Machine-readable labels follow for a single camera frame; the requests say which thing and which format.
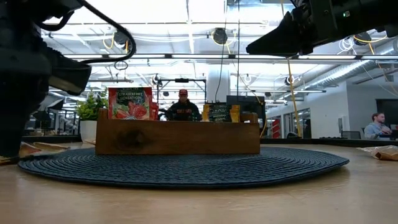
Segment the round placemat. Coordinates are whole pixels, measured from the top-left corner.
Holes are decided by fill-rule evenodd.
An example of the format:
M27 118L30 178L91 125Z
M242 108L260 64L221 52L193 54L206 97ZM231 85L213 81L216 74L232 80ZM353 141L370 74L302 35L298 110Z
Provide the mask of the round placemat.
M333 154L265 147L250 155L97 156L77 149L46 159L20 161L29 173L87 184L140 188L260 187L313 177L347 164Z

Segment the wooden table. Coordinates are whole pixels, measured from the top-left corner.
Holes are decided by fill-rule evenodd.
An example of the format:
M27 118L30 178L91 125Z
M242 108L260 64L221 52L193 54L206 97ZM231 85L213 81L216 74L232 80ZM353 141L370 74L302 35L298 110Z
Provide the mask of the wooden table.
M348 147L285 147L331 152L351 162L323 177L294 184L216 191L68 184L3 166L0 223L397 223L398 162L378 161Z

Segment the dark jacket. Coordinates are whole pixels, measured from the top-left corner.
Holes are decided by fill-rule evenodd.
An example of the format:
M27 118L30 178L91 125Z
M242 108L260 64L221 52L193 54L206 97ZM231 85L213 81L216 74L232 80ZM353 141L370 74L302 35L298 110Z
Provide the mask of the dark jacket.
M201 121L198 107L189 100L185 103L176 102L169 109L172 121Z

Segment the person sitting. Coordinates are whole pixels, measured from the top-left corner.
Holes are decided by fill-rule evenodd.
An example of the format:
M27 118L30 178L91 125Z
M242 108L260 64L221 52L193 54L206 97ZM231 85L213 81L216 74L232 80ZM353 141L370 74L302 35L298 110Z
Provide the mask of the person sitting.
M171 114L172 121L201 121L198 107L188 99L188 91L180 90L178 102L174 103L168 112Z
M364 130L365 139L377 139L377 140L390 140L389 138L381 138L382 134L391 134L392 131L384 122L386 118L384 117L384 113L375 113L372 114L373 122L366 126Z

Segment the black cable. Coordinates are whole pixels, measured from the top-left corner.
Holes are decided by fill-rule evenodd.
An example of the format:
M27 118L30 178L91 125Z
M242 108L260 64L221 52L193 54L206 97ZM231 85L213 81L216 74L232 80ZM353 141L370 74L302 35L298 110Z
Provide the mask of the black cable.
M236 101L239 102L239 61L240 61L240 55L241 55L241 16L240 16L240 10L241 10L241 1L238 1L238 67L236 68Z
M132 49L129 51L129 53L125 56L118 57L118 58L97 58L97 59L89 59L89 60L84 60L81 61L83 63L99 63L99 62L119 62L123 60L127 60L131 58L137 51L136 49L136 42L134 41L134 38L132 38L132 35L126 28L109 18L108 16L105 16L102 12L97 10L94 6L92 6L90 3L88 3L86 0L77 0L82 6L85 6L88 10L90 10L93 14L97 15L99 18L107 22L108 24L111 24L114 26L118 31L122 32L126 37L131 41L131 47Z
M225 23L224 23L224 40L226 42L226 13L227 13L228 7L225 8ZM218 94L218 90L220 89L220 84L221 84L221 77L223 76L223 59L224 59L224 47L225 47L225 43L223 44L223 51L221 53L221 68L220 68L220 79L218 80L218 86L217 86L217 90L216 90L216 95L215 95L215 103L217 103L217 94Z
M58 30L62 29L68 23L69 19L73 15L73 13L74 12L69 12L68 14L64 15L62 17L60 23L57 25L48 25L48 24L44 24L43 22L36 22L36 25L43 30L58 31Z

